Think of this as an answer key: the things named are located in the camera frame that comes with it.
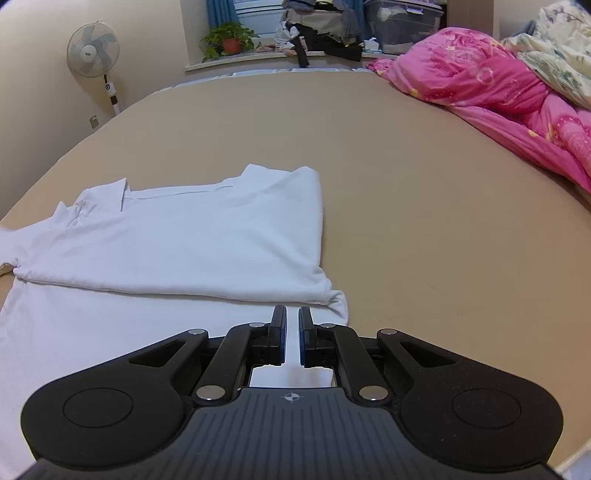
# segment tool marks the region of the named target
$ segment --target circular indentation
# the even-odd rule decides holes
[[[456,395],[453,411],[469,425],[481,429],[501,429],[520,417],[521,406],[505,392],[477,388]]]
[[[196,394],[202,400],[219,400],[226,391],[219,385],[204,385],[197,389]]]
[[[370,385],[359,390],[359,395],[365,400],[379,401],[388,396],[388,390],[378,385]]]
[[[113,388],[91,388],[71,396],[64,405],[64,415],[72,423],[90,429],[109,427],[131,413],[131,397]]]

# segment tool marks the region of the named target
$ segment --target plastic storage box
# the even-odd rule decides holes
[[[371,35],[384,53],[406,53],[439,30],[443,9],[415,0],[367,0],[365,15]]]

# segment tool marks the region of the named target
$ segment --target beige bed sheet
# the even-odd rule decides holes
[[[2,221],[127,177],[202,184],[248,163],[321,178],[322,265],[360,335],[394,327],[556,396],[558,464],[591,436],[591,215],[454,115],[369,73],[277,73],[159,92],[66,154]],[[0,303],[12,278],[0,278]]]

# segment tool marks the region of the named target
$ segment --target electric fan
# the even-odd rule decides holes
[[[67,61],[71,71],[84,77],[103,76],[115,115],[119,115],[117,91],[108,80],[107,72],[115,65],[120,51],[115,32],[100,22],[89,23],[76,30],[67,49]]]

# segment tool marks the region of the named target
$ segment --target floral blanket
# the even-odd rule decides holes
[[[591,112],[567,103],[492,37],[446,28],[368,67],[591,193]]]
[[[558,93],[591,109],[591,15],[576,0],[542,8],[533,35],[503,45]]]

